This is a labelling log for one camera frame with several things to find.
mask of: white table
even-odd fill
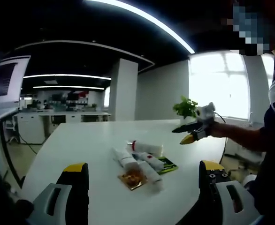
[[[171,133],[178,124],[179,120],[60,124],[38,152],[21,195],[33,201],[57,182],[65,167],[87,162],[89,224],[175,225],[198,199],[199,162],[219,162],[225,146],[224,138],[212,137],[180,145],[186,133]],[[111,147],[121,149],[135,139],[163,144],[163,155],[179,166],[162,175],[161,192],[153,193],[149,184],[130,191],[117,178],[123,169],[113,160]]]

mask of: snack package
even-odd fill
[[[141,171],[131,170],[118,178],[132,191],[146,183],[146,179]]]
[[[178,169],[178,166],[172,163],[170,160],[168,160],[166,157],[157,157],[161,162],[164,163],[164,168],[161,171],[158,171],[157,173],[159,175],[162,175],[164,173],[168,173],[174,170]]]

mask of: desk drawer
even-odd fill
[[[38,115],[18,115],[18,122],[38,121],[40,118]]]
[[[66,123],[80,123],[81,115],[66,115]]]

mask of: monitor screen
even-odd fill
[[[4,64],[0,66],[0,96],[8,93],[10,79],[16,63]]]
[[[79,99],[79,94],[74,94],[74,93],[68,94],[68,100],[77,101],[78,99]]]

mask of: bright window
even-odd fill
[[[268,85],[269,87],[272,84],[273,72],[274,72],[274,55],[273,54],[263,54],[261,55],[263,60],[265,71],[267,74]]]
[[[189,98],[213,102],[221,116],[249,118],[249,85],[243,57],[229,51],[190,57]]]
[[[109,94],[110,94],[110,87],[105,89],[104,107],[109,107]]]

